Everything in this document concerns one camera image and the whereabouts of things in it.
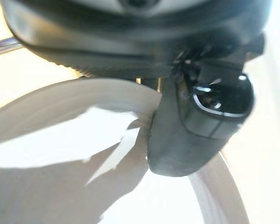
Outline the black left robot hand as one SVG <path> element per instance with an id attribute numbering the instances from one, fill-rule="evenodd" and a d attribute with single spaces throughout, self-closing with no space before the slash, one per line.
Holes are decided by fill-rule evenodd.
<path id="1" fill-rule="evenodd" d="M 152 172 L 190 175 L 251 114 L 243 72 L 264 51 L 270 0 L 2 0 L 13 36 L 86 75 L 164 79 L 148 140 Z"/>

